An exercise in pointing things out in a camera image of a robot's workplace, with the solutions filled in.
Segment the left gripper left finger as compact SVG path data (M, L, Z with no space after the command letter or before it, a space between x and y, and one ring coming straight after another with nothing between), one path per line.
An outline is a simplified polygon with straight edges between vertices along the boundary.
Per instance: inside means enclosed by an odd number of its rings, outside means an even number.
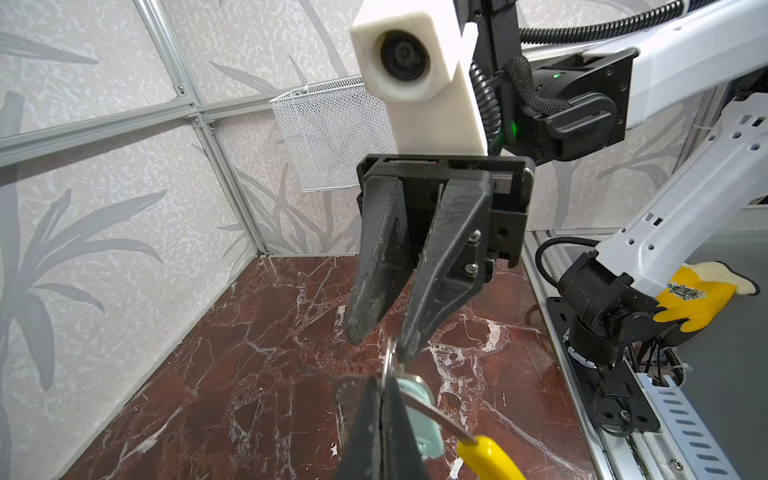
M375 375L348 374L334 382L342 407L356 401L351 428L335 479L379 479L382 475L382 389Z

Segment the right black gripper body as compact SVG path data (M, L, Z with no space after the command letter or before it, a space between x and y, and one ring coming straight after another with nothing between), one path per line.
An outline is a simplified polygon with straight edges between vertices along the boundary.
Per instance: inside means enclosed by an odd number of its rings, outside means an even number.
M403 182L414 262L410 277L415 277L439 197L451 179L492 180L493 198L490 223L485 231L488 251L483 282L492 278L492 263L496 259L505 260L510 265L516 264L534 181L534 165L529 158L371 154L360 162L357 173L361 187L358 196L361 217L365 180L379 175L397 177Z

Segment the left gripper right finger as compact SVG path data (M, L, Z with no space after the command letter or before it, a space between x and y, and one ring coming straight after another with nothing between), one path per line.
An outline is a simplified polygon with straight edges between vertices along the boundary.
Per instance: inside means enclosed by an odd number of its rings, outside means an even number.
M388 377L380 414L382 479L429 480L399 386Z

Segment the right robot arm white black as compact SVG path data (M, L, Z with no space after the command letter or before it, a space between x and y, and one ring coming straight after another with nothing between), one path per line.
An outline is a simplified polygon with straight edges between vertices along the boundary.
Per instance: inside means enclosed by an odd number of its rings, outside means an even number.
M367 91L397 151L357 168L359 263L344 329L362 342L411 287L396 352L411 361L515 263L534 171L564 225L578 161L598 168L594 205L652 198L554 282L575 317L571 353L598 367L630 343L702 330L756 288L689 256L767 193L767 5L670 1L619 20L523 28L512 1L367 1L350 30Z

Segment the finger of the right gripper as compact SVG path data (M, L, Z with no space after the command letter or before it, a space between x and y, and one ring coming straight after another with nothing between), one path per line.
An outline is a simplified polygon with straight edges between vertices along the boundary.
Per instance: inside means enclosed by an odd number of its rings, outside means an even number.
M440 324L482 288L493 198L490 178L451 179L430 225L397 341L410 364Z
M376 328L414 270L403 182L374 175L362 194L360 253L343 321L354 345Z

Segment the key with teal cap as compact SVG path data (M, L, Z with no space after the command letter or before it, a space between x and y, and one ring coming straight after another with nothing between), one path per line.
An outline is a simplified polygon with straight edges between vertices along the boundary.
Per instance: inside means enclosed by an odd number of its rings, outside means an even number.
M395 378L402 392L417 397L423 403L434 405L434 397L426 382L418 375L396 372ZM423 413L407 406L406 412L423 460L444 455L444 440L439 425Z

